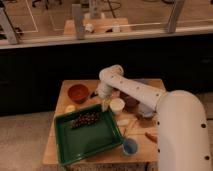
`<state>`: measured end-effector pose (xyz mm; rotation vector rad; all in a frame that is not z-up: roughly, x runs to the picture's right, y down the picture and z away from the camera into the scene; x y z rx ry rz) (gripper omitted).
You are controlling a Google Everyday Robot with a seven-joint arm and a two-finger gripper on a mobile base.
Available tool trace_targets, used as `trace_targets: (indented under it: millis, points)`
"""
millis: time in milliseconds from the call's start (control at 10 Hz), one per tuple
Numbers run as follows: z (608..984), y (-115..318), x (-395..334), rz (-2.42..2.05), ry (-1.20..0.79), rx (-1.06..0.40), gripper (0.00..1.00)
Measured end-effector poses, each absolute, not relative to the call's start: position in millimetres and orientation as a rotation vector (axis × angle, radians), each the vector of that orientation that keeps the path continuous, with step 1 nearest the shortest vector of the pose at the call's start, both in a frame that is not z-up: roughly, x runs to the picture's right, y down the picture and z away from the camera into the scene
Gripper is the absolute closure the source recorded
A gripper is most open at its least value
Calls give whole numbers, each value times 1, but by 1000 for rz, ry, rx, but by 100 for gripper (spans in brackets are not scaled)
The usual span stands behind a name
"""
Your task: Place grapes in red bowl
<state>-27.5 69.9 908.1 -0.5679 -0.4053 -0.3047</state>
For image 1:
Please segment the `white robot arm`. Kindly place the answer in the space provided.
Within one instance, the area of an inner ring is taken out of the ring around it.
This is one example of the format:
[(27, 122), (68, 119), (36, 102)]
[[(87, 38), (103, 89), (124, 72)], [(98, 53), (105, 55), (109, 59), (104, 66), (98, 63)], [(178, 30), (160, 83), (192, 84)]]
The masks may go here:
[(99, 73), (98, 95), (116, 88), (157, 113), (158, 171), (213, 171), (206, 113), (192, 93), (165, 91), (123, 77), (120, 65)]

